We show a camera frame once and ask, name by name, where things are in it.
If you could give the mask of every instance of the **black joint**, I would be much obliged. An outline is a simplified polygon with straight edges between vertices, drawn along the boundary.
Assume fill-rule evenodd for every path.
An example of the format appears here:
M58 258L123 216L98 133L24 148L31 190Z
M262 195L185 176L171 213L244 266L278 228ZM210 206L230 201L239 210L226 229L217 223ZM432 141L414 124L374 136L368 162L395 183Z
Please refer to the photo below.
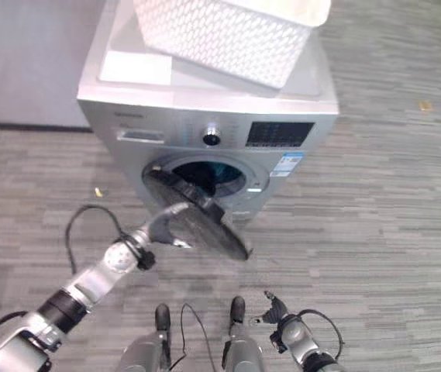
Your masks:
M88 314L85 306L62 290L51 296L38 308L37 312L65 334L69 333Z
M149 270L156 263L155 255L149 250L140 249L140 258L137 261L137 268L140 270Z
M304 372L317 372L325 366L336 364L336 360L327 353L313 353L303 362Z

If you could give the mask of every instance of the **white plastic basket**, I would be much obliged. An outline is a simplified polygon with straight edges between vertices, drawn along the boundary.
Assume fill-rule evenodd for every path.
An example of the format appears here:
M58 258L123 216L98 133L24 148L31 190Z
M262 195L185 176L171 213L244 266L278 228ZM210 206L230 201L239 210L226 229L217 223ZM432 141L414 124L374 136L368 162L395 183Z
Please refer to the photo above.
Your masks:
M134 0L144 42L282 88L330 0Z

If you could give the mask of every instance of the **baseboard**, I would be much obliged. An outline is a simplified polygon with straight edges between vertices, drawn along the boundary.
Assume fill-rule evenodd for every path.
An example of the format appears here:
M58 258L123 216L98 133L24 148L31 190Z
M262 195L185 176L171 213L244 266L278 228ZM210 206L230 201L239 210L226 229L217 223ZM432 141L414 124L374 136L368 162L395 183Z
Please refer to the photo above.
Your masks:
M36 132L69 132L69 133L93 133L92 129L80 126L41 126L39 124L11 124L0 122L0 130L25 130Z

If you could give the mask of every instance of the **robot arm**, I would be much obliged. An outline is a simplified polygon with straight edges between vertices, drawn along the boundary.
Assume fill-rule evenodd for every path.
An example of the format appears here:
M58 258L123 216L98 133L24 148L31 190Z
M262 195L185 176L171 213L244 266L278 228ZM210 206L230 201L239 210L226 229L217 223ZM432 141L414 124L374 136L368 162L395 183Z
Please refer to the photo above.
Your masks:
M22 317L0 339L0 372L50 370L47 351L57 351L66 335L120 279L137 267L147 270L153 266L154 255L144 248L155 242L189 247L168 229L170 218L186 208L188 204L180 203L163 210L129 236L129 240L112 244L99 263L72 277L36 312Z
M271 300L272 307L253 322L277 324L270 341L279 353L288 351L303 372L346 372L336 359L320 347L300 316L290 314L285 304L270 292L265 291L265 295Z

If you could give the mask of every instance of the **brand logo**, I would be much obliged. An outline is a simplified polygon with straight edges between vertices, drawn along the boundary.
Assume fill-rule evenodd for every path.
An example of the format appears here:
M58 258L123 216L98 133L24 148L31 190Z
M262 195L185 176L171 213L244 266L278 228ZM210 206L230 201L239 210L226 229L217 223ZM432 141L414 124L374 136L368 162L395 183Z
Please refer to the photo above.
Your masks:
M137 119L144 119L144 115L141 114L132 114L130 112L117 112L115 111L113 113L118 118L137 118Z

